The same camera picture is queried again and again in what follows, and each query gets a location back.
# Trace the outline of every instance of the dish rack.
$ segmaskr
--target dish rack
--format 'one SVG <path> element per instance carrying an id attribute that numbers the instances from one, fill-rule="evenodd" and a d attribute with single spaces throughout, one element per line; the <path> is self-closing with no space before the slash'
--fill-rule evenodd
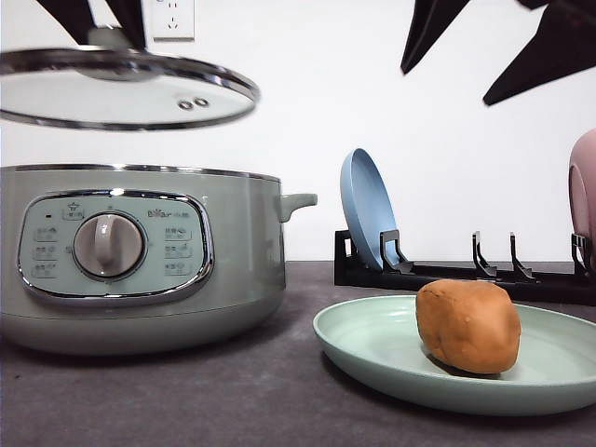
<path id="1" fill-rule="evenodd" d="M 382 232 L 379 237 L 383 259 L 383 270 L 380 272 L 372 270 L 359 259 L 358 249 L 348 230 L 335 232 L 335 285 L 418 291 L 427 283 L 441 278 L 481 279 L 502 287 L 516 301 L 596 305 L 596 272 L 589 261 L 592 243 L 588 237 L 571 235 L 573 273 L 535 272 L 524 266 L 517 258 L 513 233 L 509 238 L 511 262 L 507 269 L 490 265 L 484 259 L 481 254 L 481 234 L 478 231 L 472 234 L 472 267 L 409 261 L 400 249 L 399 230 Z M 395 244 L 400 258 L 396 264 L 386 256 L 386 245 L 389 243 Z"/>

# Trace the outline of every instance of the electrical socket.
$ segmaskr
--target electrical socket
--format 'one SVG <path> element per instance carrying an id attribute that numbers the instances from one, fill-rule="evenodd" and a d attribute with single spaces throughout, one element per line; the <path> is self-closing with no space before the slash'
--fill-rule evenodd
<path id="1" fill-rule="evenodd" d="M 195 40 L 195 0 L 153 0 L 153 40 Z"/>

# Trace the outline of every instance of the gray knob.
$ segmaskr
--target gray knob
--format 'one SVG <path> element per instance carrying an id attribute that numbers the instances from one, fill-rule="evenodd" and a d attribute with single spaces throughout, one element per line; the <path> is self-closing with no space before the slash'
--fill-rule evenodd
<path id="1" fill-rule="evenodd" d="M 128 272 L 141 258 L 142 233 L 119 214 L 100 214 L 81 225 L 74 237 L 74 256 L 91 275 L 113 278 Z"/>

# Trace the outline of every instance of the control panel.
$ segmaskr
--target control panel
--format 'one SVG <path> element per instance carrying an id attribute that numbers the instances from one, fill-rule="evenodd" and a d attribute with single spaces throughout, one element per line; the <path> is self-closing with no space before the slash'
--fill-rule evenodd
<path id="1" fill-rule="evenodd" d="M 42 294 L 142 304 L 205 279 L 211 265 L 207 213 L 189 196 L 64 192 L 37 199 L 25 213 L 19 269 Z"/>

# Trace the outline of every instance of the pot lid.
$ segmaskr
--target pot lid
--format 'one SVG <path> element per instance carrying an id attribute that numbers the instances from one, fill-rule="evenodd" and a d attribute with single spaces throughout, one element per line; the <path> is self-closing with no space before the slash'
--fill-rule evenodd
<path id="1" fill-rule="evenodd" d="M 258 87 L 204 61 L 101 47 L 4 52 L 0 116 L 70 129 L 187 129 L 250 113 Z"/>

